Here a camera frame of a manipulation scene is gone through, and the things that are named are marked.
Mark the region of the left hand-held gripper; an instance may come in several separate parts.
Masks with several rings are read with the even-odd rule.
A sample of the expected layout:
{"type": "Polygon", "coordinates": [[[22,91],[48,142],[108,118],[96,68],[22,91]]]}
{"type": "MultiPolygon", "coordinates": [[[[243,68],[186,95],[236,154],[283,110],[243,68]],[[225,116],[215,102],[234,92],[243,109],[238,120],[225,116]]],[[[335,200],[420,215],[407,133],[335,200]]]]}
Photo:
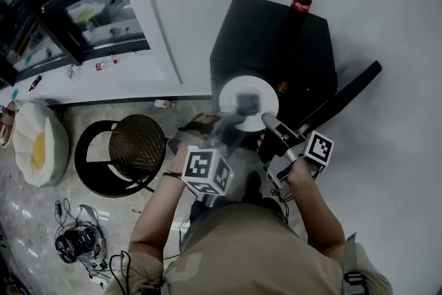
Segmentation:
{"type": "Polygon", "coordinates": [[[218,121],[209,136],[195,136],[180,129],[168,141],[175,159],[167,171],[182,173],[181,181],[206,205],[226,195],[233,169],[223,153],[236,150],[245,136],[236,128],[246,120],[244,116],[225,112],[214,116],[218,121]]]}

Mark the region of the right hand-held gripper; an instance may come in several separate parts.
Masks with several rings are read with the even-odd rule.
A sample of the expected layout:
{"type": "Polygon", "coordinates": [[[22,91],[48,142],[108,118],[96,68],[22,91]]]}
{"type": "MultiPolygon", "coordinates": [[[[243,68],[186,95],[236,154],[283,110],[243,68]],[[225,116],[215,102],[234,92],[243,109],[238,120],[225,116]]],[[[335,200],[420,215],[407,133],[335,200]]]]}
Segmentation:
{"type": "Polygon", "coordinates": [[[284,145],[282,153],[276,153],[265,166],[265,171],[276,190],[282,189],[282,183],[297,161],[305,160],[308,163],[314,180],[328,167],[334,141],[317,131],[313,131],[307,140],[301,133],[293,132],[271,113],[263,113],[261,120],[268,132],[284,145]]]}

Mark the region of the large white plate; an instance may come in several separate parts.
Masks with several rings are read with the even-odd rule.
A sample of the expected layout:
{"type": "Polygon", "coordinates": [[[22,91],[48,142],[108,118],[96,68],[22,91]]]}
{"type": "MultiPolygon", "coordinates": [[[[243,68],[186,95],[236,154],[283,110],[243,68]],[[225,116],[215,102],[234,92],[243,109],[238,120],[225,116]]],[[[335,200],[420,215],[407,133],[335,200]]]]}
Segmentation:
{"type": "Polygon", "coordinates": [[[279,101],[275,90],[265,80],[259,77],[243,75],[228,81],[220,92],[218,105],[225,113],[236,113],[236,95],[243,92],[257,93],[260,96],[260,112],[245,117],[246,120],[236,126],[244,132],[257,132],[265,128],[261,120],[263,113],[271,113],[277,116],[279,111],[279,101]]]}

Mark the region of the black cabinet with glass door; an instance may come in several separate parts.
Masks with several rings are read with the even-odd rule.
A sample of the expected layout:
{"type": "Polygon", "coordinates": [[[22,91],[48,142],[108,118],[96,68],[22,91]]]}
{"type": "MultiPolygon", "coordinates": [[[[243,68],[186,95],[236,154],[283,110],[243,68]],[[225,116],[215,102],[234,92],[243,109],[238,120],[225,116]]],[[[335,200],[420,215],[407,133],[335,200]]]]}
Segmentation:
{"type": "Polygon", "coordinates": [[[275,90],[277,117],[291,129],[312,131],[355,99],[382,71],[372,62],[344,88],[338,87],[327,20],[308,13],[301,28],[285,30],[289,6],[267,0],[232,0],[210,56],[213,107],[224,85],[243,75],[275,90]],[[287,82],[285,93],[276,86],[287,82]]]}

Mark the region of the person's left forearm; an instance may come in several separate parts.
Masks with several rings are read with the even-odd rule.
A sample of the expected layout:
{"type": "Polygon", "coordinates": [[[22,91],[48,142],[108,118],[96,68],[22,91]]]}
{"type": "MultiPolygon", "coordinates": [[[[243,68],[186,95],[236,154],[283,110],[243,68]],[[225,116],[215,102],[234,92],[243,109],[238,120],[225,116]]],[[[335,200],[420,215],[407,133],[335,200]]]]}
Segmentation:
{"type": "Polygon", "coordinates": [[[184,188],[185,183],[179,178],[165,176],[161,179],[135,223],[129,252],[148,254],[163,261],[163,251],[184,188]]]}

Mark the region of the person's right hand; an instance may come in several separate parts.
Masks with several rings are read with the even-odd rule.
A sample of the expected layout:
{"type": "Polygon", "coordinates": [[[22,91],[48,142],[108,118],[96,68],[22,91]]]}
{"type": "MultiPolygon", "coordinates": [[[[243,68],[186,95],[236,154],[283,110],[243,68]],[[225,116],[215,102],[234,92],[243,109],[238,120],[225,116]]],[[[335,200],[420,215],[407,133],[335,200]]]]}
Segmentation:
{"type": "Polygon", "coordinates": [[[263,164],[269,163],[274,155],[279,154],[280,150],[284,147],[280,138],[270,131],[265,131],[260,135],[257,145],[258,157],[263,164]]]}

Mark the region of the person's left hand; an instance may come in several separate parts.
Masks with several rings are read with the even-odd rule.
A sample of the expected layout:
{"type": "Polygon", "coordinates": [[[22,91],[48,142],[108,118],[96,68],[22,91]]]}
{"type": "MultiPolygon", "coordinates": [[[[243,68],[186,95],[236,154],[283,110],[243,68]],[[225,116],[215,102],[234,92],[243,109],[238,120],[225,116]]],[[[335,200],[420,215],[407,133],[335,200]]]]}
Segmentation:
{"type": "Polygon", "coordinates": [[[195,136],[209,136],[220,119],[219,115],[200,113],[184,127],[184,130],[195,136]]]}

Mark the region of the person in white shirt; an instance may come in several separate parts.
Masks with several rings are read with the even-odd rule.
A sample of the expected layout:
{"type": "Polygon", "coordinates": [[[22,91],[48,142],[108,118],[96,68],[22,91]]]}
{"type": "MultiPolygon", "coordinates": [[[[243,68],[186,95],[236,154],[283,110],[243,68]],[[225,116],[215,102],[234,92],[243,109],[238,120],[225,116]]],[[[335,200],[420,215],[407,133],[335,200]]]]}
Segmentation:
{"type": "Polygon", "coordinates": [[[169,267],[132,253],[129,279],[104,295],[142,295],[158,280],[160,295],[343,295],[344,259],[343,247],[321,254],[272,211],[232,203],[196,220],[169,267]]]}

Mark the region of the cola bottle with red cap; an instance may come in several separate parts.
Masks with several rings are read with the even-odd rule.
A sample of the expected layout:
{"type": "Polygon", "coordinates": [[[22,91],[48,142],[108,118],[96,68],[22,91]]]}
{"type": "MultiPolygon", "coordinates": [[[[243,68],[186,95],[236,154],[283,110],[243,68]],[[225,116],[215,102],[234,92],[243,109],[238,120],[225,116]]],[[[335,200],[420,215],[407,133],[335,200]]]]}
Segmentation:
{"type": "Polygon", "coordinates": [[[307,17],[313,0],[292,0],[285,19],[285,30],[299,30],[307,17]]]}

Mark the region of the clear bottle with red label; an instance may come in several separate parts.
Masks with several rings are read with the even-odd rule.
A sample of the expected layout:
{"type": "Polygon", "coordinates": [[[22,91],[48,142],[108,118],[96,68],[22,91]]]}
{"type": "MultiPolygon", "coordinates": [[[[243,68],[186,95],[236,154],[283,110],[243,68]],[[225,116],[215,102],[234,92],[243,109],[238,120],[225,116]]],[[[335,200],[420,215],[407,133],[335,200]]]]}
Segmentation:
{"type": "Polygon", "coordinates": [[[111,68],[115,65],[118,64],[118,60],[117,59],[107,59],[106,61],[101,61],[99,63],[95,64],[95,69],[96,71],[102,71],[105,70],[107,68],[111,68]]]}

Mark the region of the crumpled clear plastic bottle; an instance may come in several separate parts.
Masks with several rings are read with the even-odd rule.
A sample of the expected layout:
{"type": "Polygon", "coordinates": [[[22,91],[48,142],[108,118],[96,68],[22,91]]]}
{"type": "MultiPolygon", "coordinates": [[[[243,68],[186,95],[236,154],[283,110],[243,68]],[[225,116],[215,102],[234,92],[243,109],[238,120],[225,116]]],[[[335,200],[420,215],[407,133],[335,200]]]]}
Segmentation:
{"type": "Polygon", "coordinates": [[[66,67],[66,76],[76,82],[79,79],[80,66],[76,66],[74,64],[70,64],[66,67]]]}

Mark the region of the black headset device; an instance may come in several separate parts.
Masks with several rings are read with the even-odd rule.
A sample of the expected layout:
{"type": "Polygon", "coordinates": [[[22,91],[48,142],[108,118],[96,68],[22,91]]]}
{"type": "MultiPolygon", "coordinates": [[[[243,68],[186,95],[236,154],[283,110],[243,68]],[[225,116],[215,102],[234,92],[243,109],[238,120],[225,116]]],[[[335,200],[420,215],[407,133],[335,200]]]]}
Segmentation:
{"type": "Polygon", "coordinates": [[[65,263],[77,260],[100,263],[105,254],[106,241],[96,227],[67,229],[55,238],[55,249],[65,263]]]}

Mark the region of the white bean bag yellow centre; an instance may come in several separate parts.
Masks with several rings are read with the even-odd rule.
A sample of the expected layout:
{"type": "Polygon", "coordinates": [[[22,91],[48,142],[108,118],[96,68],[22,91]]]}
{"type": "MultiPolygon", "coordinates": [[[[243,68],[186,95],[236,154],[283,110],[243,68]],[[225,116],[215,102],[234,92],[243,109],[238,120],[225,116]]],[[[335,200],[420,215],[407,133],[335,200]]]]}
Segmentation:
{"type": "Polygon", "coordinates": [[[61,180],[70,144],[63,124],[50,108],[26,102],[15,116],[12,142],[15,161],[28,184],[52,187],[61,180]]]}

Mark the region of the black-framed window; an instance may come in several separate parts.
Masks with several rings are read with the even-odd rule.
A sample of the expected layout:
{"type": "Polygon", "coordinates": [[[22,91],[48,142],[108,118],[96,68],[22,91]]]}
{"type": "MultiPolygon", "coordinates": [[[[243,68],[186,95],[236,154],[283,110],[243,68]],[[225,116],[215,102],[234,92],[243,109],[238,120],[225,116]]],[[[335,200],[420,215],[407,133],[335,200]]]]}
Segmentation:
{"type": "Polygon", "coordinates": [[[0,89],[63,66],[147,49],[130,0],[0,0],[0,89]]]}

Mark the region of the round wooden side table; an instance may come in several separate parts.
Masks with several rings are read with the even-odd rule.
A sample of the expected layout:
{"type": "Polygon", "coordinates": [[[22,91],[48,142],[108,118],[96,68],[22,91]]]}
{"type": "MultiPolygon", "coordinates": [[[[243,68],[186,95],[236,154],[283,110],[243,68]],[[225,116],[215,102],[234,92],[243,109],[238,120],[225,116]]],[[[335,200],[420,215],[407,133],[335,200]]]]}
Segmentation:
{"type": "Polygon", "coordinates": [[[11,101],[6,106],[0,104],[0,147],[2,148],[8,147],[11,143],[17,111],[18,108],[15,101],[11,101]]]}

